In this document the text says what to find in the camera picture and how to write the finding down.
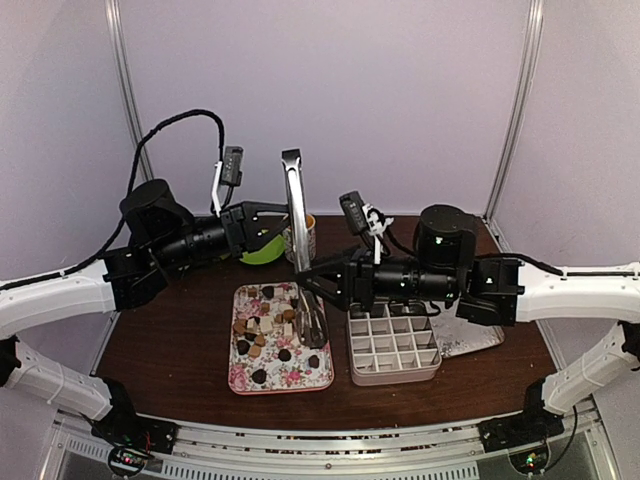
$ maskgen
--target wooden table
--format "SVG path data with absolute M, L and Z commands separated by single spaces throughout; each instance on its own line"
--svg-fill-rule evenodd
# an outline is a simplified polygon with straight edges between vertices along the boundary
M 415 217 L 396 217 L 410 243 Z M 356 244 L 342 217 L 320 217 L 318 255 Z M 497 251 L 484 226 L 478 253 Z M 335 367 L 322 392 L 243 397 L 227 385 L 234 291 L 247 283 L 291 280 L 284 257 L 249 267 L 228 260 L 174 282 L 151 304 L 124 312 L 98 375 L 120 380 L 146 414 L 208 424 L 269 429 L 340 430 L 418 426 L 473 419 L 522 408 L 525 388 L 554 371 L 534 324 L 506 330 L 499 347 L 443 362 L 428 382 L 357 387 L 351 381 L 346 314 L 327 306 Z

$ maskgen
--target metal tongs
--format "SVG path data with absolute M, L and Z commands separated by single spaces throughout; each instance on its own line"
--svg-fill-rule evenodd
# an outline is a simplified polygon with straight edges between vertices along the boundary
M 309 232 L 307 212 L 302 189 L 302 155 L 300 150 L 282 152 L 284 178 L 291 220 L 292 247 L 296 273 L 311 268 L 309 257 Z M 329 340 L 327 319 L 318 305 L 316 296 L 298 285 L 298 307 L 296 309 L 296 331 L 300 342 L 309 348 L 322 348 Z

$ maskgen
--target white partition panel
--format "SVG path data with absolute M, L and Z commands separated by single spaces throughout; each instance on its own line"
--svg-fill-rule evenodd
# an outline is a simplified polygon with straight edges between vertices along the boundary
M 238 200 L 284 201 L 280 152 L 300 147 L 310 210 L 359 189 L 388 212 L 486 205 L 529 2 L 121 2 L 143 130 L 191 108 L 245 147 Z M 149 147 L 179 201 L 209 207 L 217 136 L 189 120 Z
M 104 2 L 0 1 L 0 278 L 62 268 L 113 231 L 133 146 Z M 107 317 L 20 334 L 88 372 Z M 37 478 L 55 409 L 0 389 L 0 477 Z
M 523 130 L 496 217 L 511 248 L 555 264 L 638 260 L 640 4 L 545 5 L 545 29 Z M 558 321 L 567 362 L 609 330 Z M 596 400 L 625 479 L 640 469 L 640 376 Z

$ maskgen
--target patterned cup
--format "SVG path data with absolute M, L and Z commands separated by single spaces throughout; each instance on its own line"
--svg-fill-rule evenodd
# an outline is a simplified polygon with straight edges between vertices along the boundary
M 309 232 L 309 260 L 316 258 L 316 219 L 313 215 L 307 214 L 307 232 Z M 294 262 L 293 235 L 291 227 L 287 227 L 282 232 L 284 237 L 284 256 L 291 263 Z

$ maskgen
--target green plate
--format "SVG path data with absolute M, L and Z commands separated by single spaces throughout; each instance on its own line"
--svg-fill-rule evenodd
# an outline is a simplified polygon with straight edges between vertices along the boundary
M 284 253 L 284 238 L 282 235 L 276 236 L 273 240 L 267 243 L 261 250 L 253 253 L 246 253 L 242 255 L 240 261 L 247 265 L 264 265 L 265 263 L 273 262 L 280 258 Z

